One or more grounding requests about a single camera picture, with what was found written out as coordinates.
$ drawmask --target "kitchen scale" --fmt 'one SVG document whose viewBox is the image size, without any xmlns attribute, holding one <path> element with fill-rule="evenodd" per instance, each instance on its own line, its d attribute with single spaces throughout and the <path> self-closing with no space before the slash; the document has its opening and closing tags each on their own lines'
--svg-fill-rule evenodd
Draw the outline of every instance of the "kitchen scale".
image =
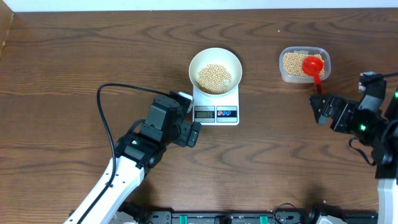
<svg viewBox="0 0 398 224">
<path fill-rule="evenodd" d="M 210 98 L 193 87 L 193 118 L 202 125 L 238 125 L 239 90 L 238 86 L 226 96 Z"/>
<path fill-rule="evenodd" d="M 212 95 L 200 90 L 198 72 L 209 64 L 221 65 L 231 74 L 226 93 Z M 192 120 L 202 125 L 239 124 L 239 87 L 242 65 L 237 56 L 221 48 L 202 50 L 191 61 L 189 77 L 193 84 Z"/>
</svg>

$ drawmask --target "pile of beans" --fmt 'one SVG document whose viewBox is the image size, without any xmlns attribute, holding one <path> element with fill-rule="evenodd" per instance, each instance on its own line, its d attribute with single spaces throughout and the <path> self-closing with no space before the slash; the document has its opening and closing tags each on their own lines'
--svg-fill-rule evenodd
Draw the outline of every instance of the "pile of beans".
<svg viewBox="0 0 398 224">
<path fill-rule="evenodd" d="M 308 56 L 315 56 L 319 58 L 323 64 L 325 64 L 325 61 L 322 60 L 322 57 L 320 54 L 316 55 L 308 55 L 308 54 L 298 54 L 294 52 L 288 52 L 284 54 L 284 69 L 285 71 L 290 74 L 290 75 L 296 75 L 296 76 L 302 76 L 306 77 L 308 76 L 306 73 L 303 72 L 303 62 L 304 59 Z M 325 75 L 325 67 L 321 70 L 319 73 L 319 76 L 324 76 Z"/>
<path fill-rule="evenodd" d="M 210 94 L 223 94 L 232 82 L 232 75 L 222 65 L 206 65 L 198 73 L 198 84 L 201 91 Z"/>
</svg>

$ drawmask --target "clear plastic container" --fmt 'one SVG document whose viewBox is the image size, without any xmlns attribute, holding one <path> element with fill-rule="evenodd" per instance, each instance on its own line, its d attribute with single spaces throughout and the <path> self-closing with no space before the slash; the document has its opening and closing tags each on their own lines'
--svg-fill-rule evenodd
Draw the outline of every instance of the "clear plastic container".
<svg viewBox="0 0 398 224">
<path fill-rule="evenodd" d="M 309 54 L 309 55 L 316 55 L 320 54 L 322 60 L 325 62 L 323 64 L 323 68 L 325 69 L 325 75 L 321 77 L 321 81 L 324 81 L 330 76 L 331 72 L 331 63 L 330 63 L 330 56 L 326 50 L 323 50 L 319 47 L 288 47 L 282 51 L 279 56 L 279 70 L 282 74 L 282 79 L 288 83 L 313 83 L 313 77 L 301 77 L 296 75 L 288 74 L 284 69 L 284 54 L 288 52 L 296 52 L 299 54 Z"/>
</svg>

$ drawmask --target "white bowl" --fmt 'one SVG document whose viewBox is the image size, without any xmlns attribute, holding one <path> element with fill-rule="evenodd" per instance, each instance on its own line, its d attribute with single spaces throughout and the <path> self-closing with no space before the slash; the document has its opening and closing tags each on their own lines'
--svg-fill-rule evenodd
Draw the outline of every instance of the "white bowl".
<svg viewBox="0 0 398 224">
<path fill-rule="evenodd" d="M 232 82 L 228 84 L 226 93 L 223 94 L 210 94 L 201 91 L 198 83 L 198 73 L 201 69 L 205 68 L 206 65 L 217 64 L 222 65 L 231 74 Z M 242 79 L 242 65 L 239 59 L 230 52 L 229 50 L 221 48 L 210 48 L 202 50 L 197 54 L 189 65 L 189 79 L 192 84 L 205 96 L 208 97 L 222 97 L 230 93 L 235 89 Z"/>
</svg>

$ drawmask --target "wooden surface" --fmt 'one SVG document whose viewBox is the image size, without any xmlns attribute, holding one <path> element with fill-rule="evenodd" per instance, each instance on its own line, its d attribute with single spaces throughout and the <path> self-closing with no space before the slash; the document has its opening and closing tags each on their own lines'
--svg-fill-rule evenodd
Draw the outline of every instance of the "wooden surface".
<svg viewBox="0 0 398 224">
<path fill-rule="evenodd" d="M 315 123 L 313 85 L 283 82 L 278 59 L 290 46 L 326 49 L 326 92 L 359 100 L 360 72 L 398 71 L 397 30 L 398 9 L 16 14 L 0 61 L 0 223 L 62 222 L 98 181 L 111 157 L 95 99 L 102 83 L 191 93 L 189 63 L 208 47 L 243 64 L 241 123 L 203 127 L 194 148 L 170 145 L 129 200 L 174 210 L 323 200 L 377 210 L 375 168 L 348 147 L 351 136 Z M 397 84 L 388 81 L 387 103 Z M 105 89 L 115 140 L 153 97 Z"/>
<path fill-rule="evenodd" d="M 2 48 L 6 44 L 6 37 L 8 30 L 11 25 L 12 16 L 14 13 L 6 6 L 6 4 L 0 0 L 0 56 Z"/>
</svg>

